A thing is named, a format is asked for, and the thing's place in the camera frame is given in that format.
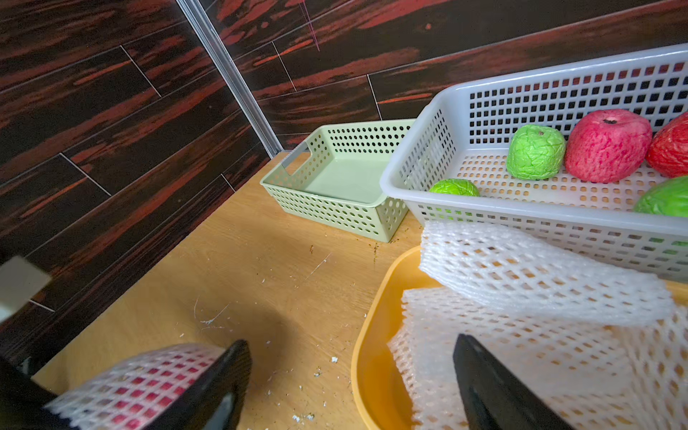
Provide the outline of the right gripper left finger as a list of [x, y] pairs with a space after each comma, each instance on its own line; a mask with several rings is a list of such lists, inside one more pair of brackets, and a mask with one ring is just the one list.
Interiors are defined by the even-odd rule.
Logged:
[[247, 395], [252, 357], [235, 341], [148, 429], [235, 429]]

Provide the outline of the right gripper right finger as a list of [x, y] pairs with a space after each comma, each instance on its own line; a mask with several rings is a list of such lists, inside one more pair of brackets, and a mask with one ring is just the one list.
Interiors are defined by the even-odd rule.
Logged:
[[458, 336], [453, 365], [469, 429], [572, 427], [473, 336]]

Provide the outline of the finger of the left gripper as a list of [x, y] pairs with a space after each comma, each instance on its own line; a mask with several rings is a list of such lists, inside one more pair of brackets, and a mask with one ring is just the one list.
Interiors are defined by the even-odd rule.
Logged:
[[72, 429], [68, 419], [45, 408], [55, 399], [55, 394], [1, 358], [2, 429]]

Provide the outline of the white foam net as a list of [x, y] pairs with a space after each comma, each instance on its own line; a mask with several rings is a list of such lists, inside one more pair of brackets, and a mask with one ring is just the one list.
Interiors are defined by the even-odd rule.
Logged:
[[687, 426], [687, 310], [645, 327], [514, 318], [447, 288], [404, 292], [389, 344], [418, 429], [464, 429], [453, 365], [475, 337], [549, 408], [578, 429]]
[[419, 268], [462, 297], [510, 316], [634, 327], [677, 309], [655, 274], [600, 263], [496, 224], [428, 222]]

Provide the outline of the green apple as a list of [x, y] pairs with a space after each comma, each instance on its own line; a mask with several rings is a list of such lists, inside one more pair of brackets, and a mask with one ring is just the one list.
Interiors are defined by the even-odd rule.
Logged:
[[479, 189], [469, 180], [450, 178], [444, 179], [434, 184], [430, 189], [430, 193], [443, 195], [458, 195], [458, 196], [472, 196], [480, 197]]
[[512, 138], [506, 168], [517, 179], [550, 179], [559, 173], [565, 151], [566, 139], [555, 128], [524, 125]]
[[686, 176], [675, 177], [653, 186], [636, 202], [634, 212], [686, 218], [687, 181]]

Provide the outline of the red apple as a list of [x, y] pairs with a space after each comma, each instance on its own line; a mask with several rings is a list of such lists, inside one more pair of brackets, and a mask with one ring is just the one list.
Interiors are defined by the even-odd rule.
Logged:
[[652, 139], [648, 164], [665, 177], [687, 175], [687, 116], [684, 112], [664, 126]]

